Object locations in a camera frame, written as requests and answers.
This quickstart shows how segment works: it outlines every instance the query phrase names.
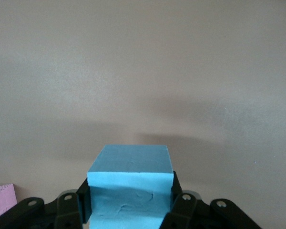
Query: foam block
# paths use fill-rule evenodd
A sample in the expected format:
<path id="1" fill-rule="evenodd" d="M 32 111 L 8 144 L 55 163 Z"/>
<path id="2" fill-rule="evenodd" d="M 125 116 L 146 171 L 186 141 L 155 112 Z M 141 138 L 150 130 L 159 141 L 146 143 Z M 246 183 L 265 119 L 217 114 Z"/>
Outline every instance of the foam block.
<path id="1" fill-rule="evenodd" d="M 166 146 L 106 145 L 87 173 L 90 229 L 159 229 L 174 173 Z"/>
<path id="2" fill-rule="evenodd" d="M 0 215 L 17 204 L 14 185 L 0 186 Z"/>

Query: beige wall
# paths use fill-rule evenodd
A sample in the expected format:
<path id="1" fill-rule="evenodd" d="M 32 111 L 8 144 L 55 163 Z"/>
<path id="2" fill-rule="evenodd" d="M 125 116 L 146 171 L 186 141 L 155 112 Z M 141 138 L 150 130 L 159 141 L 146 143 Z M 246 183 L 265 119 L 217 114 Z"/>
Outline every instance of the beige wall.
<path id="1" fill-rule="evenodd" d="M 286 1 L 0 0 L 0 184 L 49 202 L 105 144 L 286 228 Z"/>

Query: black plastic part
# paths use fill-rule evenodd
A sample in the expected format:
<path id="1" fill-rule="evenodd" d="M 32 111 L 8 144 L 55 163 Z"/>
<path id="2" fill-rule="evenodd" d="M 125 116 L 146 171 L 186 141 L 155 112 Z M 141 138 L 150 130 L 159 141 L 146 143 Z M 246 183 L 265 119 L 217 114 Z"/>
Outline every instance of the black plastic part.
<path id="1" fill-rule="evenodd" d="M 54 229 L 82 229 L 82 219 L 79 211 L 77 194 L 66 193 L 59 197 Z"/>
<path id="2" fill-rule="evenodd" d="M 24 199 L 0 216 L 0 229 L 19 228 L 24 221 L 37 217 L 43 212 L 43 199 L 34 197 Z"/>
<path id="3" fill-rule="evenodd" d="M 177 174 L 174 171 L 173 186 L 171 188 L 171 210 L 173 208 L 175 200 L 177 199 L 177 196 L 179 196 L 181 193 L 182 193 L 182 188 L 180 186 Z"/>
<path id="4" fill-rule="evenodd" d="M 66 193 L 49 204 L 27 198 L 0 216 L 0 229 L 82 229 L 91 215 L 87 180 L 76 193 Z"/>
<path id="5" fill-rule="evenodd" d="M 87 179 L 76 193 L 66 193 L 49 204 L 28 198 L 0 216 L 0 229 L 82 229 L 91 215 Z M 160 229 L 261 229 L 237 205 L 215 199 L 210 205 L 183 193 L 177 174 L 171 189 L 171 211 Z"/>
<path id="6" fill-rule="evenodd" d="M 88 186 L 88 180 L 85 179 L 83 184 L 80 186 L 80 188 L 77 190 L 76 194 L 79 198 L 79 205 L 81 208 L 81 215 L 82 215 L 82 221 L 83 223 L 87 223 L 91 212 L 91 196 L 90 196 L 90 187 Z"/>
<path id="7" fill-rule="evenodd" d="M 222 201 L 225 207 L 218 206 Z M 235 203 L 228 199 L 215 199 L 210 204 L 212 210 L 223 217 L 231 228 L 237 229 L 261 229 L 249 216 L 247 216 Z"/>

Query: screw hole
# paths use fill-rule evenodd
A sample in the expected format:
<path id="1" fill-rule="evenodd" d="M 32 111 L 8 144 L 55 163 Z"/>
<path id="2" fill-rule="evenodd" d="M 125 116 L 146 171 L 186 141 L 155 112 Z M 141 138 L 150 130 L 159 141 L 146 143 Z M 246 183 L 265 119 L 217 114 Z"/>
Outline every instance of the screw hole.
<path id="1" fill-rule="evenodd" d="M 183 194 L 182 199 L 191 200 L 191 196 L 189 194 Z"/>
<path id="2" fill-rule="evenodd" d="M 65 198 L 64 198 L 64 200 L 68 200 L 68 199 L 71 199 L 71 198 L 72 198 L 71 195 L 66 195 Z"/>
<path id="3" fill-rule="evenodd" d="M 33 206 L 33 205 L 35 205 L 35 204 L 37 204 L 37 201 L 36 201 L 36 200 L 32 200 L 32 201 L 30 201 L 30 202 L 28 203 L 28 206 Z"/>
<path id="4" fill-rule="evenodd" d="M 218 201 L 216 204 L 217 204 L 217 206 L 220 207 L 220 208 L 225 208 L 225 207 L 227 207 L 227 204 L 224 203 L 222 200 Z"/>

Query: pink foam block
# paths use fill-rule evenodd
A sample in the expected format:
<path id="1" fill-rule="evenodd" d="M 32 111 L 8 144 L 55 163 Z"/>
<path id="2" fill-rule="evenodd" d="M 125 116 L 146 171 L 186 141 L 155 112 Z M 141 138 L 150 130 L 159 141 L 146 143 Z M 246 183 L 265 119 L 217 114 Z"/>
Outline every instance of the pink foam block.
<path id="1" fill-rule="evenodd" d="M 0 186 L 0 215 L 17 204 L 13 184 Z"/>

